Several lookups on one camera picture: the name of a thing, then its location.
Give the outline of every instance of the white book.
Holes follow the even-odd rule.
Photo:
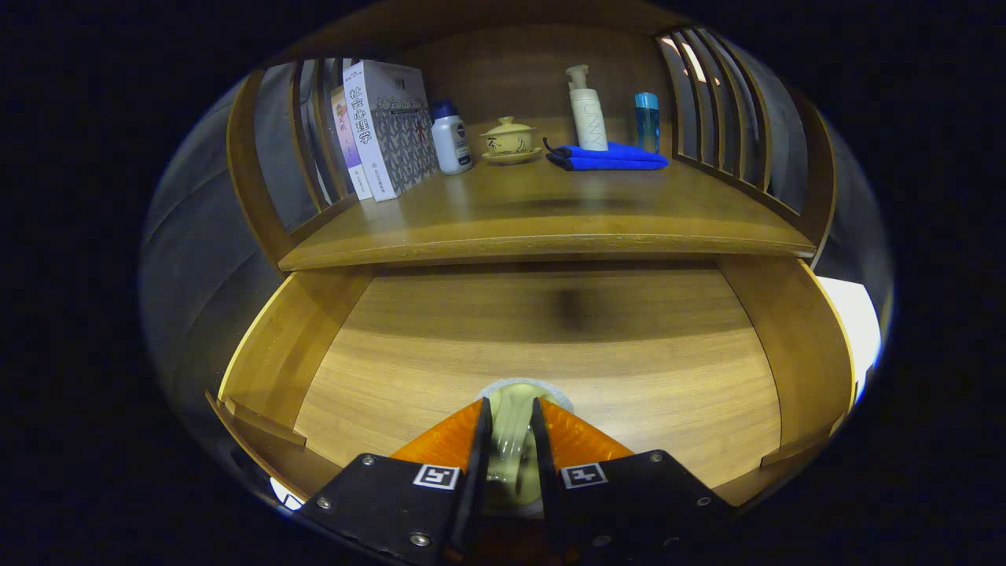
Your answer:
[[[349,118],[374,200],[396,198],[438,171],[417,68],[361,60],[343,70]]]

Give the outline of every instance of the white bottle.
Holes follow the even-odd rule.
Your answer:
[[[586,68],[585,64],[577,64],[566,69],[566,74],[572,77],[569,102],[572,104],[572,119],[576,123],[576,138],[583,149],[608,151],[605,115],[601,112],[598,91],[586,87]]]
[[[437,161],[446,175],[457,175],[472,168],[472,150],[465,139],[465,123],[449,100],[431,105],[434,118],[434,147]]]

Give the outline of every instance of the yellow ceramic teacup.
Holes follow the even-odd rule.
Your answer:
[[[524,124],[514,124],[513,116],[500,118],[500,125],[480,137],[486,140],[486,147],[489,154],[513,155],[515,153],[528,153],[534,149],[534,130]]]

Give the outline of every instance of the blue bottle cap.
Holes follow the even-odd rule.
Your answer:
[[[454,105],[451,104],[451,99],[444,99],[430,105],[430,112],[433,114],[434,120],[458,115],[458,111],[455,110]]]
[[[659,110],[657,95],[653,92],[636,92],[636,108],[652,108]]]

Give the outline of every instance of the wooden shelf surface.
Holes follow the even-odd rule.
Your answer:
[[[568,172],[539,157],[479,161],[322,225],[280,260],[296,270],[563,253],[812,256],[814,244],[736,188],[672,161],[661,171]]]
[[[339,465],[387,455],[505,378],[554,384],[579,417],[709,487],[780,444],[759,338],[722,273],[695,261],[390,269],[336,335],[295,430]]]

